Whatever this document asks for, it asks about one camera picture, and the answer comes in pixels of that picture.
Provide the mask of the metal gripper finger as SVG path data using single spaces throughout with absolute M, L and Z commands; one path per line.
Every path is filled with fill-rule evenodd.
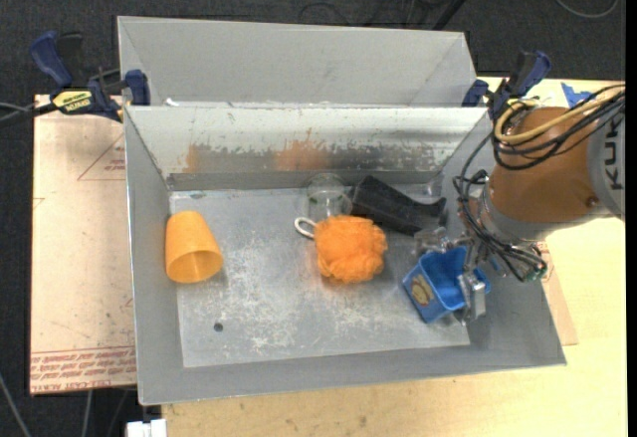
M 427 252 L 444 253 L 451 248 L 447 229 L 438 227 L 434 230 L 420 230 L 414 234 L 415 251 L 419 254 Z
M 458 281 L 465 302 L 459 321 L 466 325 L 486 313 L 487 278 L 481 273 L 463 273 Z

